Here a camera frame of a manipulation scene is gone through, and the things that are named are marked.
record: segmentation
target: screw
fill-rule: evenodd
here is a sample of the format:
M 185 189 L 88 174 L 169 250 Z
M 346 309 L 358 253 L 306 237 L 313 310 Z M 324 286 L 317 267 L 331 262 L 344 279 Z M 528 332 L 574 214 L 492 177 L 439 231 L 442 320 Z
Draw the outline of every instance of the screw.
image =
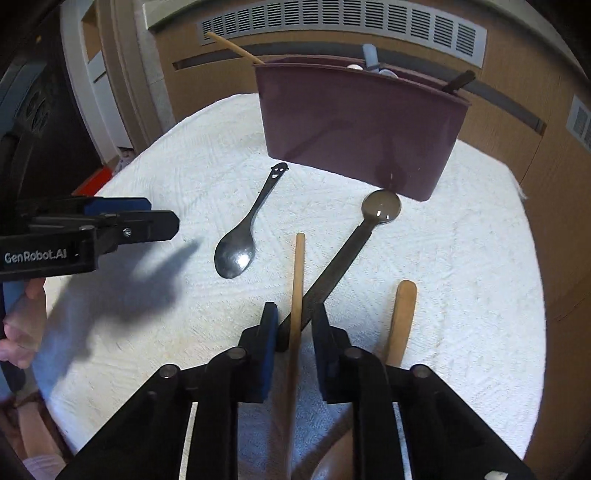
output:
M 245 355 L 246 350 L 244 350 L 244 348 L 242 348 L 241 346 L 235 346 L 228 350 L 228 357 L 230 357 L 232 360 L 240 360 Z
M 357 360 L 359 358 L 361 358 L 363 355 L 363 352 L 361 350 L 361 348 L 357 348 L 356 346 L 350 346 L 349 348 L 347 348 L 347 350 L 345 350 L 345 356 L 347 358 L 352 358 L 354 360 Z
M 425 367 L 425 365 L 415 365 L 413 367 L 413 375 L 417 378 L 427 378 L 431 375 L 431 370 L 429 367 Z
M 162 378 L 174 377 L 177 374 L 178 367 L 173 364 L 167 364 L 160 367 L 158 373 Z

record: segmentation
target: finger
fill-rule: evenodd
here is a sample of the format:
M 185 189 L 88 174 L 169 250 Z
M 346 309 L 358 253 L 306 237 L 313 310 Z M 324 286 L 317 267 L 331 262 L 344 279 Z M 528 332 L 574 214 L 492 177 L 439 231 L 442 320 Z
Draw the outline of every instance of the finger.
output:
M 35 300 L 41 293 L 41 290 L 43 290 L 43 285 L 45 285 L 45 278 L 33 278 L 29 280 L 29 283 L 25 287 L 25 295 L 31 300 Z
M 9 340 L 32 351 L 39 349 L 47 323 L 45 292 L 35 300 L 23 295 L 4 318 L 4 332 Z
M 18 368 L 28 368 L 35 352 L 17 345 L 11 340 L 0 340 L 0 361 L 10 362 Z

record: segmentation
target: vent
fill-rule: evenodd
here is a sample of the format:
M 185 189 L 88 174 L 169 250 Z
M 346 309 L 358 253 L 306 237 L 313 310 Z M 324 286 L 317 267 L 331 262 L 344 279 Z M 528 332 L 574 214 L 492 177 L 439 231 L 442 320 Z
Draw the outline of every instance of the vent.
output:
M 361 0 L 343 0 L 343 25 L 361 26 Z
M 448 18 L 435 16 L 435 30 L 433 31 L 433 41 L 444 45 L 448 48 L 452 47 L 453 42 L 453 22 Z
M 267 24 L 271 28 L 281 26 L 281 4 L 267 5 Z
M 232 35 L 236 33 L 236 14 L 230 13 L 223 16 L 224 23 L 226 24 L 226 34 Z
M 368 28 L 384 28 L 384 4 L 378 2 L 365 3 L 365 26 Z
M 251 13 L 248 10 L 240 10 L 238 12 L 238 31 L 246 32 L 251 29 Z
M 474 54 L 474 43 L 476 43 L 476 30 L 460 23 L 457 26 L 456 50 L 472 56 Z
M 388 5 L 388 30 L 390 32 L 406 33 L 407 12 L 406 7 Z
M 429 12 L 413 8 L 410 20 L 411 37 L 429 40 L 429 26 L 431 24 L 431 15 Z
M 201 44 L 214 31 L 226 38 L 289 30 L 372 33 L 433 48 L 482 67 L 486 30 L 442 10 L 402 0 L 265 1 L 197 24 Z
M 322 2 L 322 23 L 324 25 L 338 25 L 339 12 L 339 0 L 324 0 Z
M 252 9 L 252 29 L 260 30 L 265 28 L 265 6 L 260 5 Z
M 286 26 L 300 24 L 300 3 L 285 2 L 283 4 L 283 23 Z
M 581 144 L 591 152 L 591 111 L 577 97 L 573 97 L 573 103 L 570 106 L 569 118 L 566 121 L 566 130 L 581 142 Z

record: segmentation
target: white tablecloth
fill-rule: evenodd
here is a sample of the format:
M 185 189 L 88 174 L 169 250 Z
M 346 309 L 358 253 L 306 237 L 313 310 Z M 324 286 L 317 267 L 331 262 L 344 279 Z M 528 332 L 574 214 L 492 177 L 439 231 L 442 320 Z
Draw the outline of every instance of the white tablecloth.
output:
M 48 406 L 80 449 L 162 364 L 206 363 L 256 325 L 265 301 L 290 311 L 295 234 L 305 232 L 306 288 L 361 222 L 376 188 L 299 165 L 276 185 L 254 223 L 256 259 L 220 278 L 213 252 L 246 214 L 269 169 L 256 95 L 222 100 L 165 134 L 101 191 L 145 196 L 170 209 L 170 242 L 122 246 L 100 269 L 47 282 L 50 322 L 35 373 Z M 545 322 L 534 243 L 506 166 L 458 141 L 433 194 L 402 199 L 326 302 L 354 345 L 381 352 L 394 293 L 409 278 L 418 303 L 402 363 L 431 366 L 523 456 L 541 398 Z M 281 429 L 282 356 L 263 405 L 242 405 L 242 478 L 274 478 Z M 346 406 L 317 389 L 310 329 L 303 335 L 295 461 L 305 477 L 345 429 Z

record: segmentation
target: purple container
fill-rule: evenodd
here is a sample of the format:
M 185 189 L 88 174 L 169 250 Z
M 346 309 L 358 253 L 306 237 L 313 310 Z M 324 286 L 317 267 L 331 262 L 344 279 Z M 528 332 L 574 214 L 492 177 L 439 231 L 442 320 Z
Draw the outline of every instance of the purple container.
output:
M 362 64 L 287 57 L 255 66 L 269 156 L 428 200 L 470 103 L 429 77 L 351 63 Z

